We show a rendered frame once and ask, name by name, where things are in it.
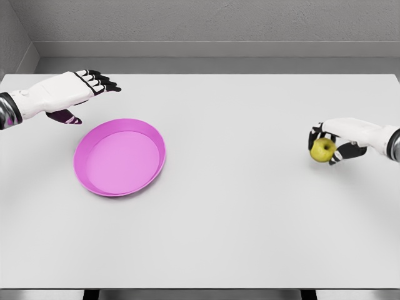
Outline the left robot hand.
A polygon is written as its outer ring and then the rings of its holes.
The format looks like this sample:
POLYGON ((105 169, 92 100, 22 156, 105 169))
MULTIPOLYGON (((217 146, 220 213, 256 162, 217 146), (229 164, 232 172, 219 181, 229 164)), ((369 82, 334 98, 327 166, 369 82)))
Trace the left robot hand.
POLYGON ((91 98, 106 92, 120 92, 121 88, 99 71, 84 69, 65 72, 39 83, 43 93, 46 116, 62 124, 81 124, 82 121, 69 111, 91 98))

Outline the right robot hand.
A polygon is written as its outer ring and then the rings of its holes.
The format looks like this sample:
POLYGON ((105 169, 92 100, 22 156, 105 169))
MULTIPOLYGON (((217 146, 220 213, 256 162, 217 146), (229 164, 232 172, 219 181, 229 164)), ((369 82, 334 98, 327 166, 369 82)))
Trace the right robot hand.
POLYGON ((312 127, 309 133, 308 149, 313 148, 315 140, 324 138, 327 134, 334 143, 336 138, 348 140, 346 144, 335 150, 329 160, 329 165, 332 166, 343 159, 357 158, 366 154, 367 147, 373 145, 373 136, 381 129, 379 125, 351 117, 329 119, 312 127))

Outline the yellow-green apple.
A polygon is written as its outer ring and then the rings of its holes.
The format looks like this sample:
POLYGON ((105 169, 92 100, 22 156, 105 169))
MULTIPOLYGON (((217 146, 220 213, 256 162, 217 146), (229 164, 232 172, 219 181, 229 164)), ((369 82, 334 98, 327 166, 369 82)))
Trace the yellow-green apple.
POLYGON ((336 149, 336 144, 331 139, 322 137, 314 141, 310 155, 315 161, 326 163, 331 160, 336 149))

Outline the pink round plate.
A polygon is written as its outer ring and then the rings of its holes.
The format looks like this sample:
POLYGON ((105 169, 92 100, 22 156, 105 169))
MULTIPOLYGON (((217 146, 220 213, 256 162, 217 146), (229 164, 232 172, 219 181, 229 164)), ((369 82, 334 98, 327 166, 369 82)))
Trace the pink round plate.
POLYGON ((119 197, 140 191, 161 172, 166 144, 161 133, 138 119, 114 119, 90 130, 73 156, 77 180, 88 191, 119 197))

